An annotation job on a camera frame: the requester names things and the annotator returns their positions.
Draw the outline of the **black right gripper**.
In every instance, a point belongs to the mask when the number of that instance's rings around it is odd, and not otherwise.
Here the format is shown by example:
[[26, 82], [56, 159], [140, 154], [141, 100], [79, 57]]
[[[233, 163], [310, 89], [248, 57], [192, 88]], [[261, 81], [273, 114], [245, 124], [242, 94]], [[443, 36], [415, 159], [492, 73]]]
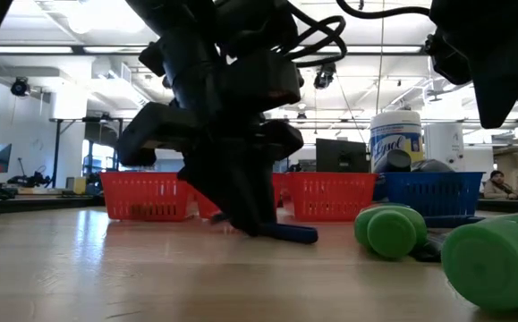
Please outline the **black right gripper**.
[[518, 0], [434, 0], [429, 18], [468, 65], [481, 126], [501, 127], [518, 98]]

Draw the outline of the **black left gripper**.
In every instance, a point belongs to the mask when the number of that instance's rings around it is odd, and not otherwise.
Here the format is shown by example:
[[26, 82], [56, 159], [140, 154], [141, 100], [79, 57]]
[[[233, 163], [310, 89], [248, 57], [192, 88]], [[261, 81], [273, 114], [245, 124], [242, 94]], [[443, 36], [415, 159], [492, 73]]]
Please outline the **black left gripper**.
[[[284, 121], [268, 121], [264, 112], [295, 103], [301, 77], [294, 62], [268, 49], [257, 49], [229, 64], [215, 47], [169, 47], [151, 43], [139, 60], [164, 76], [174, 92], [168, 103], [149, 102], [117, 141], [122, 165], [153, 165], [158, 148], [187, 156], [220, 148], [249, 148], [269, 161], [289, 157], [303, 145], [301, 134]], [[225, 192], [215, 167], [184, 167], [182, 180], [212, 202], [219, 212], [210, 222], [226, 222], [249, 236], [276, 223], [271, 165], [248, 167], [237, 180], [242, 204], [236, 221], [223, 210]]]

